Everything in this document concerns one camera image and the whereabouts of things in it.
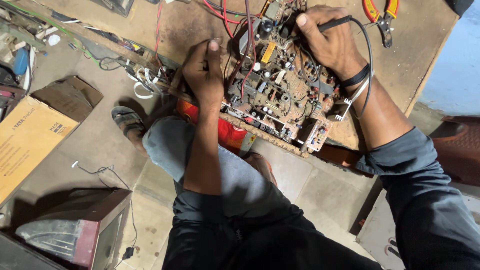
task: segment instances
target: wooden workbench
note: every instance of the wooden workbench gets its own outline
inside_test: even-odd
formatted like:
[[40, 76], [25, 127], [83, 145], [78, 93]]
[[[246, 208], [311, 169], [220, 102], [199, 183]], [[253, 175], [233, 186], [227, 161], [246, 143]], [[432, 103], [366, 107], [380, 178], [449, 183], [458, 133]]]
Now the wooden workbench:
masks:
[[[89, 0], [36, 1], [59, 13], [133, 40], [147, 48], [155, 47], [158, 6], [146, 0], [135, 0], [127, 18]], [[379, 10], [383, 9], [383, 1], [374, 2]], [[443, 1], [400, 2], [398, 18], [394, 19], [391, 25], [393, 46], [390, 49], [382, 46], [380, 31], [376, 26], [369, 28], [368, 33], [372, 42], [375, 75], [395, 104], [409, 115], [458, 16]], [[19, 0], [15, 3], [31, 11], [44, 9], [31, 0]], [[259, 13], [264, 4], [265, 0], [250, 0], [252, 14]], [[369, 23], [363, 12], [361, 0], [310, 0], [308, 3], [309, 6], [315, 4], [345, 6], [353, 17], [364, 24]], [[230, 10], [245, 12], [242, 0], [228, 0], [227, 7]], [[231, 14], [228, 17], [232, 20], [240, 19]], [[234, 28], [235, 25], [230, 24], [232, 31]], [[359, 51], [367, 59], [365, 39], [362, 34], [358, 35], [360, 29], [356, 25], [352, 26], [352, 29]], [[216, 17], [201, 0], [192, 0], [190, 4], [174, 1], [163, 5], [160, 37], [157, 52], [181, 64], [192, 45], [212, 37], [225, 37], [227, 40], [228, 34], [222, 19]], [[329, 133], [329, 139], [351, 149], [364, 150], [358, 122], [353, 121], [351, 116], [344, 122], [335, 123]]]

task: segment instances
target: wall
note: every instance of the wall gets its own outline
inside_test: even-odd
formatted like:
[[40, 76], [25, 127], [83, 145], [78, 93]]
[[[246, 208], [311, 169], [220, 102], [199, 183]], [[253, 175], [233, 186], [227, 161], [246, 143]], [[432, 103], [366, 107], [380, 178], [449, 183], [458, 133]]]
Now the wall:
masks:
[[419, 101], [446, 115], [480, 115], [480, 0], [455, 25]]

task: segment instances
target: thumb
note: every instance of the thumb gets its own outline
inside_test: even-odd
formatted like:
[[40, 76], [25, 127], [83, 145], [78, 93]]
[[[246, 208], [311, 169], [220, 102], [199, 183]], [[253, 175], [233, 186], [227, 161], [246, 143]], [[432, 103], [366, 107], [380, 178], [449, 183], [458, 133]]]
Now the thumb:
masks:
[[311, 19], [306, 13], [298, 15], [297, 26], [302, 31], [303, 35], [307, 38], [310, 44], [323, 42], [325, 37], [318, 31], [317, 23]]
[[220, 46], [215, 40], [211, 40], [208, 43], [207, 49], [207, 62], [208, 62], [208, 72], [214, 75], [222, 76], [222, 71], [220, 69]]

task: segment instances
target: small circuit board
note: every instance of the small circuit board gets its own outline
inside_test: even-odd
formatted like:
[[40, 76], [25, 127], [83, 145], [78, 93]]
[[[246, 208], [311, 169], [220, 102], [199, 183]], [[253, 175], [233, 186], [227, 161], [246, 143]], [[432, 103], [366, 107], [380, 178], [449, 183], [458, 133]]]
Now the small circuit board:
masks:
[[[339, 80], [312, 59], [305, 44], [291, 39], [301, 3], [267, 3], [262, 16], [252, 23], [256, 59], [250, 49], [228, 88], [224, 110], [312, 153], [320, 150], [332, 129], [327, 115], [340, 98]], [[248, 34], [239, 35], [238, 58], [243, 56]]]

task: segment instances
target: red and yellow pliers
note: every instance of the red and yellow pliers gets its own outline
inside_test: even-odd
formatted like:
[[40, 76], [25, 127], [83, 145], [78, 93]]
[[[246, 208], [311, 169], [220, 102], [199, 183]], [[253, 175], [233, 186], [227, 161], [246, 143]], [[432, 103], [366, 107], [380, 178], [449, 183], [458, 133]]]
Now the red and yellow pliers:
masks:
[[365, 15], [367, 15], [372, 23], [377, 23], [378, 28], [380, 28], [385, 48], [390, 48], [392, 46], [390, 24], [392, 23], [392, 20], [396, 18], [399, 2], [400, 0], [388, 0], [385, 15], [382, 17], [380, 11], [375, 7], [372, 0], [362, 0]]

